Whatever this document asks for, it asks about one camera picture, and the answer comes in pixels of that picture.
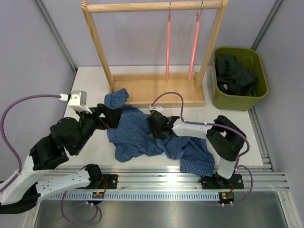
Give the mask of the blue checkered shirt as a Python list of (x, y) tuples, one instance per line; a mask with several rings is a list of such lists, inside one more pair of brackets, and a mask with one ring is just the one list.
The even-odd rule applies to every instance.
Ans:
[(212, 176), (215, 161), (207, 149), (205, 139), (183, 136), (153, 139), (148, 126), (148, 115), (126, 105), (129, 94), (126, 89), (104, 97), (104, 105), (110, 109), (122, 108), (117, 128), (107, 130), (109, 142), (115, 145), (115, 159), (127, 162), (142, 155), (165, 155), (180, 161), (180, 171), (199, 176)]

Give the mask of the pink hanger of blue shirt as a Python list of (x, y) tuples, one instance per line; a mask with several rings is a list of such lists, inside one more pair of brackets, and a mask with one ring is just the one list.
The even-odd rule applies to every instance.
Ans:
[(165, 82), (169, 81), (170, 67), (170, 46), (171, 46), (171, 1), (169, 3), (169, 14), (167, 24), (167, 49), (166, 49), (166, 67), (165, 67)]

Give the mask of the black pinstriped shirt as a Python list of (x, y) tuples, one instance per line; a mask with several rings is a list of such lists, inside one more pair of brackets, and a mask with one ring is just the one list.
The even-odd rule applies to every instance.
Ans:
[(257, 83), (257, 76), (246, 70), (235, 56), (215, 57), (216, 82), (227, 95), (249, 96)]

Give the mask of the pink hanger of black shirt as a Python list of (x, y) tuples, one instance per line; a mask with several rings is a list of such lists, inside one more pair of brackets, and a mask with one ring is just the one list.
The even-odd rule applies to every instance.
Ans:
[(197, 44), (198, 44), (199, 32), (200, 32), (199, 29), (200, 29), (202, 9), (203, 9), (203, 1), (201, 3), (201, 10), (197, 11), (197, 13), (196, 13), (196, 24), (195, 24), (195, 31), (194, 31), (194, 37), (193, 37), (193, 45), (192, 45), (192, 51), (191, 51), (188, 80), (192, 79), (196, 49), (197, 49)]

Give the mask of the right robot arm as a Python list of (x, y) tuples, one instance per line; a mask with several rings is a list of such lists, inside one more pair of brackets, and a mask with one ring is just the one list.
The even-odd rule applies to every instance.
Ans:
[(153, 110), (147, 117), (152, 136), (156, 139), (168, 137), (196, 137), (209, 142), (220, 157), (219, 167), (211, 177), (202, 177), (203, 189), (237, 188), (240, 175), (235, 171), (241, 156), (250, 149), (247, 136), (227, 117), (219, 115), (211, 121), (190, 121), (181, 116), (166, 117)]

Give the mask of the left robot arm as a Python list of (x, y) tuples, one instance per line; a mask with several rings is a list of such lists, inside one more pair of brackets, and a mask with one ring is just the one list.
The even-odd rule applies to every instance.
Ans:
[(70, 189), (98, 189), (104, 182), (96, 164), (86, 165), (74, 174), (42, 181), (40, 178), (78, 155), (95, 130), (117, 128), (122, 108), (111, 109), (104, 104), (77, 112), (79, 120), (65, 117), (50, 127), (50, 135), (40, 139), (30, 150), (21, 173), (0, 194), (1, 214), (20, 214), (38, 202)]

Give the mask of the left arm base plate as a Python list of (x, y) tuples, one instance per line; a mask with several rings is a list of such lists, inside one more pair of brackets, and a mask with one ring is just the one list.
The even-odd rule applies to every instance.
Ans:
[(95, 180), (90, 183), (87, 187), (80, 187), (78, 189), (104, 189), (106, 186), (107, 190), (117, 189), (118, 175), (117, 174), (104, 174), (103, 180)]

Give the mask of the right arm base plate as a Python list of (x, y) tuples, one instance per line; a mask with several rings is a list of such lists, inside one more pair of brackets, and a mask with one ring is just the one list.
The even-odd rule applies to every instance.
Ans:
[(211, 177), (201, 177), (199, 182), (204, 190), (224, 190), (224, 189), (237, 189), (244, 188), (243, 179), (241, 174), (233, 174), (230, 179), (225, 179), (217, 173)]

